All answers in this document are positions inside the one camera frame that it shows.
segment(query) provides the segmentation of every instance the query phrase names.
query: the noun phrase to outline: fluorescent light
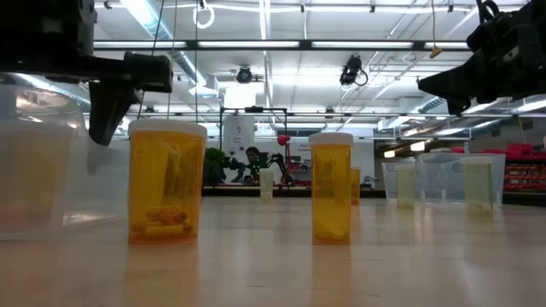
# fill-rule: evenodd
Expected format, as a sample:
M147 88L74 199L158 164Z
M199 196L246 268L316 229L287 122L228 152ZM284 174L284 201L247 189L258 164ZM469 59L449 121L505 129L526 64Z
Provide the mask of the fluorescent light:
M240 84L225 89L224 107L253 107L256 105L256 90Z
M93 44L94 48L153 48L154 47L154 41L127 41L127 42L121 42L121 41L102 41L102 42L94 42ZM171 48L172 47L172 41L158 41L155 42L155 47L157 48ZM174 48L186 48L187 44L186 42L174 42Z
M259 33L262 39L267 38L265 33L265 7L262 0L259 0Z
M37 123L41 123L41 122L42 122L41 119L37 119L37 118L35 118L34 116L29 116L28 118L31 119L31 121L33 121L33 122L37 122Z
M434 43L425 43L425 49L432 49ZM446 49L470 49L465 42L436 42L436 47Z
M448 7L435 8L434 11L438 12L447 12ZM334 5L324 5L324 6L309 6L305 7L305 10L309 12L325 12L325 13L369 13L370 6L368 5L358 5L358 6L334 6ZM454 7L454 11L468 12L470 9ZM386 6L376 6L376 13L393 13L393 14L430 14L433 12L432 8L397 8L397 7L386 7Z
M489 106L491 106L493 103L495 102L492 102L492 103L482 103L482 104L479 104L479 105L475 105L471 108L469 108L467 111L463 112L465 114L470 114L470 113L476 113L478 111L481 111Z
M543 107L546 107L546 100L526 103L525 105L521 107L517 107L515 109L515 112L516 113L529 112L529 111L536 110Z
M498 119L495 119L495 120L490 120L488 122L484 122L484 123L481 123L481 124L478 124L478 125L475 125L474 126L474 129L479 129L479 128L484 128L488 125L491 125L491 124L494 124L498 121Z
M312 42L313 48L390 48L406 49L413 47L412 42L351 42L351 41L332 41L332 42Z
M201 41L201 48L298 48L296 41Z
M398 116L398 118L394 119L386 128L391 129L391 128L398 127L410 119L411 117L408 117L408 116Z
M265 83L263 82L251 82L249 84L240 84L240 83L237 83L235 81L221 81L221 82L218 82L218 86L222 89L227 89L227 88L230 88L230 87L238 87L240 89L244 89L244 90L251 90L253 92L256 92L257 94L259 93L264 93L264 86L265 86Z
M209 89L201 85L197 85L189 89L188 92L193 96L199 95L199 96L218 97L218 92L216 90Z
M154 17L157 19L157 16L152 15L153 10L148 7L146 0L120 0L120 2L142 24L153 22Z
M411 148L411 151L424 151L425 150L425 142L417 142L411 144L409 147Z
M413 136L414 134L417 134L419 133L419 131L417 129L412 129L412 130L408 130L406 132L404 132L404 135L405 136Z
M296 85L302 87L340 87L340 75L320 76L320 75L275 75L274 84Z
M385 158L394 158L395 155L396 154L394 153L394 150L383 153L383 157L385 157Z
M436 134L439 136L448 136L448 135L459 133L463 130L465 130L465 128L450 128L450 129L444 129L444 130L438 131L436 132Z

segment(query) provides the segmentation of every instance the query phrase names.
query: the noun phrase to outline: hanging cable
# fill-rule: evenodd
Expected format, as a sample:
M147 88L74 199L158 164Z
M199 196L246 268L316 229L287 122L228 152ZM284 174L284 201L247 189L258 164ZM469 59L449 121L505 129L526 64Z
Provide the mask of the hanging cable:
M430 3L433 6L433 44L436 48L436 9L434 9L434 0L431 0Z
M163 17L163 8L164 7L165 7L165 0L161 0L160 17L157 20L157 28L155 29L154 46L152 47L152 55L154 55L154 53L155 53L155 44L157 43L157 37L158 37L158 35L160 33L161 18ZM146 95L146 91L144 90L142 92L142 99L140 100L140 107L138 107L138 115L136 116L136 119L140 119L140 114L142 113L142 104L144 103L144 96L145 95Z
M172 52L174 52L174 42L177 39L177 13L178 13L178 0L175 1L175 7L174 7L174 30L172 33ZM167 101L167 119L169 119L169 115L171 114L171 93L169 93L169 98Z
M205 0L195 0L195 3L196 5L199 7L199 1L203 1L202 4L203 4L203 7L205 7L206 5L206 2ZM197 11L197 13L194 14L195 16L195 19L197 20L197 17L198 17L198 14L199 14L199 11ZM195 40L197 40L197 36L198 36L198 31L199 31L199 26L197 26L197 22L195 23ZM197 50L194 51L195 52L195 55L194 55L194 61L195 61L195 65L197 66ZM194 70L194 80L197 80L197 69ZM197 96L199 94L199 82L195 82L195 123L196 124L199 124L199 108L197 107Z
M433 52L429 56L433 59L441 54L443 50L436 46L436 9L434 8L434 0L430 0L430 3L433 6Z
M480 25L485 22L484 15L481 13L481 0L476 0L476 7L478 8L478 16L479 16L479 23Z

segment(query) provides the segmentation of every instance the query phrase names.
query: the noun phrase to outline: translucent plastic bin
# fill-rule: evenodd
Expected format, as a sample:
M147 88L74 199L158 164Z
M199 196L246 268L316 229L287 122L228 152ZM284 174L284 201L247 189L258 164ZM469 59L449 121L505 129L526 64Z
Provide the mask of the translucent plastic bin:
M461 159L466 208L470 217L492 217L493 215L492 162L491 157Z
M383 182L385 183L385 193L388 200L395 201L397 198L396 166L413 164L413 161L381 163L381 167L383 169Z
M427 203L464 203L462 159L490 157L491 193L495 206L502 204L504 189L504 154L492 153L424 153L415 162L415 188L421 201Z
M415 204L415 166L396 166L397 208L413 210Z
M275 171L272 169L259 170L259 197L262 203L269 205L273 202L273 178Z
M72 99L0 84L0 239L124 218L128 153L93 143Z

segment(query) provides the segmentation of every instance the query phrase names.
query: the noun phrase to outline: wooden table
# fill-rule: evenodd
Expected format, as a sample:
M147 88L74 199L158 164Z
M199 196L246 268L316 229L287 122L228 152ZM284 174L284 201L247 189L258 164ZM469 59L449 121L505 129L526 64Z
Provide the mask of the wooden table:
M311 244L311 200L203 200L199 239L127 246L123 223L0 243L0 306L546 306L546 210L352 211L350 246Z

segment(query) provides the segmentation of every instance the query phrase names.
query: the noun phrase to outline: ceiling pipe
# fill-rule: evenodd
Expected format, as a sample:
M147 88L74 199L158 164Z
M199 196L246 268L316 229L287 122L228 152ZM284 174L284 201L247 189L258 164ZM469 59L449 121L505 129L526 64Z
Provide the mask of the ceiling pipe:
M66 89L66 87L74 86L72 84L59 86L55 82L49 81L47 78L32 76L24 73L11 73L10 75L15 80L15 84L17 85L41 90L49 90L55 93L63 94L64 96L74 100L82 112L90 112L91 110L89 94L86 96L80 96L74 94L71 90Z
M129 10L129 13L141 24L151 38L155 38L155 33L157 32L158 41L174 39L171 29L165 23L165 20L160 20L160 12L153 0L120 0L120 2L123 3L127 10ZM204 74L199 71L187 55L182 51L167 52L172 60L182 68L182 71L194 86L206 85Z

